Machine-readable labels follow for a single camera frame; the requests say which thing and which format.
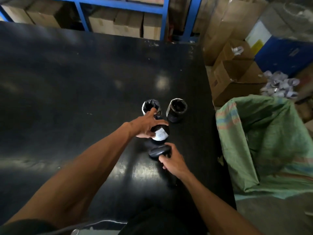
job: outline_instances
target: person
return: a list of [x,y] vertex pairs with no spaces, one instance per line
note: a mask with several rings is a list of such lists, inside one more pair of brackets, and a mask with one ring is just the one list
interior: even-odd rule
[[[153,126],[168,125],[165,120],[154,119],[156,111],[152,108],[144,116],[123,123],[58,171],[0,227],[0,234],[34,235],[81,222],[92,198],[106,181],[128,142],[135,136],[153,137],[154,133],[150,131]],[[171,146],[172,156],[166,158],[161,155],[159,161],[163,163],[165,170],[174,174],[186,186],[211,234],[261,234],[235,209],[197,180],[174,144],[166,144]],[[144,211],[128,221],[120,234],[189,233],[184,224],[168,212]]]

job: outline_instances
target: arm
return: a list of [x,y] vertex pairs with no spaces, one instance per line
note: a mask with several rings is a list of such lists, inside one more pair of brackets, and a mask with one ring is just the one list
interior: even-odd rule
[[128,142],[135,136],[153,137],[153,126],[166,124],[155,120],[152,108],[144,116],[124,123],[109,136],[96,142],[71,164],[49,179],[8,222],[41,219],[57,228],[78,223],[92,198],[106,181]]
[[177,176],[191,194],[196,207],[211,234],[254,234],[261,233],[247,221],[240,213],[205,188],[187,168],[184,158],[172,143],[165,143],[172,147],[171,158],[163,155],[159,161],[163,168]]

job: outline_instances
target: hand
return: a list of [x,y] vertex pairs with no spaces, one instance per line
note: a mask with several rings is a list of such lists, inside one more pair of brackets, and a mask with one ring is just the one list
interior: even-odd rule
[[156,134],[151,132],[151,128],[159,125],[168,125],[166,120],[156,120],[153,116],[157,113],[156,108],[152,108],[144,116],[140,116],[130,122],[134,135],[139,138],[151,138]]
[[175,144],[166,142],[165,145],[169,145],[172,148],[172,156],[166,158],[165,156],[159,156],[159,161],[162,162],[163,169],[167,169],[170,173],[181,179],[184,175],[190,173],[184,158],[177,150]]

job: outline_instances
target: concrete floor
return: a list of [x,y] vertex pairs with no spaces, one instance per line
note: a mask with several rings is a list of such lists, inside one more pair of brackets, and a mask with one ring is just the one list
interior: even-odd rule
[[313,193],[285,200],[259,197],[237,201],[237,210],[265,235],[312,235]]

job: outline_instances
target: person's right arm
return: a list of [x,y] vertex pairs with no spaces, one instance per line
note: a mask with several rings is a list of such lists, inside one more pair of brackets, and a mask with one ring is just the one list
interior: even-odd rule
[[172,156],[166,158],[161,155],[159,161],[164,164],[164,169],[169,170],[170,173],[177,176],[184,183],[211,234],[262,234],[240,213],[197,180],[189,171],[184,158],[174,144],[165,144],[172,147]]

